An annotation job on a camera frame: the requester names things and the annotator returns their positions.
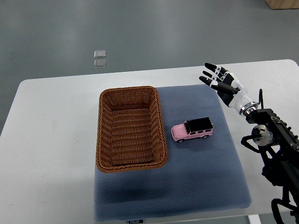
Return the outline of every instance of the blue mat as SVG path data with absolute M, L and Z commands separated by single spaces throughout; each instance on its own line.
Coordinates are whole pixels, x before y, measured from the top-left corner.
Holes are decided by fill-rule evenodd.
M 97 221 L 134 220 L 247 208 L 244 173 L 216 92 L 206 85 L 157 88 L 168 147 L 165 166 L 104 174 L 95 168 Z M 214 134 L 176 143 L 171 127 L 209 117 Z

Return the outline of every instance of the wicker basket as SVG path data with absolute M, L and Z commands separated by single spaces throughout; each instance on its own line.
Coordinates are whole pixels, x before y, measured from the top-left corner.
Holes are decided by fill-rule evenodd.
M 152 169 L 167 162 L 158 91 L 151 86 L 100 95 L 96 164 L 104 173 Z

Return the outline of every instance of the robotic arm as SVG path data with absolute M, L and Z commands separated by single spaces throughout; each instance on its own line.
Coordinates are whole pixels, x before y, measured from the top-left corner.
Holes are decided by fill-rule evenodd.
M 264 162 L 263 172 L 267 180 L 274 186 L 283 187 L 282 199 L 273 199 L 271 206 L 273 216 L 278 224 L 283 224 L 278 204 L 291 209 L 299 224 L 299 140 L 291 132 L 291 127 L 278 117 L 273 110 L 263 108 L 262 91 L 260 100 L 256 103 L 248 96 L 248 91 L 240 80 L 225 68 L 205 63 L 205 67 L 213 73 L 203 71 L 205 76 L 199 79 L 211 88 L 217 90 L 218 96 L 228 107 L 233 107 L 241 116 L 246 117 L 249 124 L 258 124 L 251 135 L 242 138 L 241 143 L 252 151 L 261 154 Z M 252 139 L 258 149 L 247 141 Z M 279 145 L 276 153 L 271 146 Z M 291 205 L 289 193 L 297 206 Z

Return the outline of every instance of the pink toy car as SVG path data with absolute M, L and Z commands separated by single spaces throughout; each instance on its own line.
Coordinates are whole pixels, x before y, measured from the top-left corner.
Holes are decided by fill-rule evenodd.
M 188 139 L 203 138 L 213 135 L 214 125 L 209 118 L 187 120 L 183 124 L 171 128 L 173 140 L 181 143 Z

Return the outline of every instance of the concrete floor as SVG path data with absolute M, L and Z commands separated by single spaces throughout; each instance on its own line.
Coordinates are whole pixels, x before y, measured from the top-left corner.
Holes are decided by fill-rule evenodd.
M 264 0 L 0 0 L 0 133 L 25 79 L 205 62 L 298 63 L 298 28 L 299 9 L 270 10 Z M 106 68 L 93 68 L 97 49 L 107 51 Z M 261 221 L 274 223 L 272 215 Z M 211 223 L 249 222 L 190 222 Z

